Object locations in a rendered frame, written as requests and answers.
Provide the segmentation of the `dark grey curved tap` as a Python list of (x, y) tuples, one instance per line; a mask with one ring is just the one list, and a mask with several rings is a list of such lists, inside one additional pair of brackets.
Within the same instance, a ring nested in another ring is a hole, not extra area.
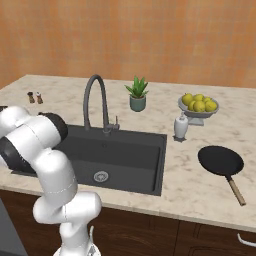
[(118, 121), (115, 121), (114, 124), (109, 122), (105, 84), (102, 77), (98, 74), (92, 75), (85, 87), (83, 119), (86, 131), (92, 128), (90, 114), (97, 118), (102, 117), (102, 132), (106, 137), (110, 136), (113, 131), (120, 129)]

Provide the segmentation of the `dark brown cupboard door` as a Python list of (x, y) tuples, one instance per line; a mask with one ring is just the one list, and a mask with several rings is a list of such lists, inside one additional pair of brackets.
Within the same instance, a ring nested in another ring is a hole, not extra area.
[(240, 243), (237, 234), (256, 242), (256, 233), (181, 221), (174, 256), (256, 256), (256, 248)]
[[(0, 190), (28, 256), (52, 256), (60, 247), (59, 227), (38, 224), (32, 214), (37, 196)], [(102, 256), (173, 256), (179, 221), (103, 208), (89, 223)]]

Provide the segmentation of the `white soap dispenser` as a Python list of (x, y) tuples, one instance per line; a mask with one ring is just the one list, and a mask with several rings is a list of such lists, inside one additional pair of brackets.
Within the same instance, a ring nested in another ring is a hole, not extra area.
[(188, 118), (184, 112), (174, 121), (174, 138), (183, 141), (188, 130)]

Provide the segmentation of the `green plant in grey pot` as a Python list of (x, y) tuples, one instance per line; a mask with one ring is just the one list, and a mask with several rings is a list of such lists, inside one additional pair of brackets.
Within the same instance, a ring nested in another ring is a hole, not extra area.
[(130, 108), (135, 112), (141, 112), (146, 107), (147, 85), (145, 78), (139, 79), (134, 76), (133, 85), (125, 86), (130, 93)]

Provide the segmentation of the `grey bowl of lemons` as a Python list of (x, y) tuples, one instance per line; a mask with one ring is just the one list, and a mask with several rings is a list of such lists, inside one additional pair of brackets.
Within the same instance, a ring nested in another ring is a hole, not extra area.
[(190, 125), (203, 126), (204, 120), (210, 118), (219, 110), (219, 104), (210, 97), (202, 94), (193, 96), (184, 94), (178, 99), (178, 106), (188, 118)]

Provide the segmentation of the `dark grey sink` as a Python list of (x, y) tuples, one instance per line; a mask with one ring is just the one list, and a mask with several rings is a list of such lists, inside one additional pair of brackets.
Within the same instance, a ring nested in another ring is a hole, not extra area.
[(70, 125), (56, 148), (71, 161), (77, 182), (159, 196), (162, 191), (165, 134)]

